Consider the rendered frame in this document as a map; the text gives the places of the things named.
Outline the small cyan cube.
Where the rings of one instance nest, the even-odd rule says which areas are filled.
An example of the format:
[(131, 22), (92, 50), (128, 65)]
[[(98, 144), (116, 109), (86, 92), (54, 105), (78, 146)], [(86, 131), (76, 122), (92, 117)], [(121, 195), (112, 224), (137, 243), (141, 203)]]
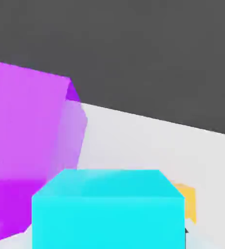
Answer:
[(32, 249), (185, 249), (185, 199), (158, 170), (65, 169), (32, 197)]

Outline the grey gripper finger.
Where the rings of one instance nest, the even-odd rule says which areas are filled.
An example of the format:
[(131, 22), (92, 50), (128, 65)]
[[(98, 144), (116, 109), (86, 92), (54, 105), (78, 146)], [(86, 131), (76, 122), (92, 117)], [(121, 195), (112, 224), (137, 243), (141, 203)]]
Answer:
[(192, 228), (185, 228), (185, 249), (195, 249), (195, 233)]

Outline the small yellow cube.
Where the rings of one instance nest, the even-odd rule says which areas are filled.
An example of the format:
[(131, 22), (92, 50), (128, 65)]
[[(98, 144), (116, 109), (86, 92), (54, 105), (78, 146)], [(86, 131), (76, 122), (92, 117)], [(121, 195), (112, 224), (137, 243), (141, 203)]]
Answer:
[(182, 183), (171, 182), (185, 198), (185, 218), (196, 224), (196, 191), (195, 188)]

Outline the large purple box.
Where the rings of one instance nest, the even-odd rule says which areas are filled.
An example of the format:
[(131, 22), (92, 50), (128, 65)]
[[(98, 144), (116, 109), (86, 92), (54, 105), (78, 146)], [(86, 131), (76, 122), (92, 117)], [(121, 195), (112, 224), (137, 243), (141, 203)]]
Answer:
[(24, 232), (32, 196), (77, 167), (86, 125), (70, 78), (0, 62), (0, 240)]

